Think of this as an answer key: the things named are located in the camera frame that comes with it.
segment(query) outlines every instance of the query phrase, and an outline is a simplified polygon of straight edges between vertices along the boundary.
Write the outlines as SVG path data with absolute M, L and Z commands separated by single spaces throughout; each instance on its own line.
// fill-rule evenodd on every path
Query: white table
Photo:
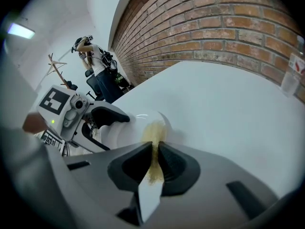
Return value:
M 159 111 L 167 140 L 222 155 L 265 182 L 279 197 L 305 170 L 305 106 L 261 76 L 220 64 L 180 62 L 114 103 Z

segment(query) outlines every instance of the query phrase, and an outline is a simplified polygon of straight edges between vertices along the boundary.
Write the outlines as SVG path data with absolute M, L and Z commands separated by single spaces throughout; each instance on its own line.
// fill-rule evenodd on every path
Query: black chair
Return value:
M 97 83 L 97 79 L 95 78 L 95 75 L 93 74 L 93 69 L 89 69 L 85 72 L 85 76 L 89 77 L 86 80 L 86 83 L 92 88 L 92 90 L 94 91 L 94 94 L 96 95 L 96 98 L 94 98 L 92 96 L 92 94 L 90 93 L 90 91 L 88 91 L 88 93 L 86 95 L 89 95 L 90 97 L 92 97 L 95 101 L 102 101 L 104 100 L 104 96 L 103 93 L 101 92 L 101 89 Z

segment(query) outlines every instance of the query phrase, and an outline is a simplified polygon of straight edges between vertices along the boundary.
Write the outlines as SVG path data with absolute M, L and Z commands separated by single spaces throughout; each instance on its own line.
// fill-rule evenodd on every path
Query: coat rack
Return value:
M 56 68 L 56 64 L 65 65 L 65 64 L 67 64 L 67 63 L 56 62 L 56 61 L 52 60 L 53 53 L 52 53 L 52 55 L 48 55 L 48 57 L 49 57 L 49 60 L 51 61 L 51 64 L 50 64 L 50 63 L 49 63 L 49 64 L 50 64 L 51 66 L 53 66 L 55 72 L 58 74 L 58 76 L 60 77 L 60 79 L 61 79 L 62 82 L 63 82 L 63 84 L 61 84 L 61 85 L 65 85 L 68 89 L 70 89 L 70 87 L 67 85 L 66 80 L 62 77 L 62 75 L 59 73 L 58 69 Z

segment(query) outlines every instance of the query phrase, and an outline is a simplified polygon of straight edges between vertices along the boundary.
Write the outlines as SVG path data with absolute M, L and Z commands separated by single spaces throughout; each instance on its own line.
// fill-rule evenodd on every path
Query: white ceiling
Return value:
M 31 0 L 16 22 L 34 30 L 35 35 L 30 40 L 8 35 L 9 55 L 18 65 L 30 48 L 46 47 L 58 27 L 85 14 L 88 14 L 87 0 Z

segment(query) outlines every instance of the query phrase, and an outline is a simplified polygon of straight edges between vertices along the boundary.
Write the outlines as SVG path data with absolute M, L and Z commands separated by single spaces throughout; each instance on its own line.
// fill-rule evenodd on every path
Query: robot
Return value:
M 160 204 L 144 222 L 138 186 L 150 166 L 152 144 L 110 150 L 91 137 L 88 126 L 129 122 L 129 116 L 109 103 L 90 103 L 58 86 L 45 94 L 37 110 L 62 139 L 93 152 L 62 157 L 56 148 L 22 130 L 1 131 L 4 165 L 16 191 L 55 227 L 258 228 L 284 204 L 234 162 L 161 142 L 158 159 L 164 185 Z

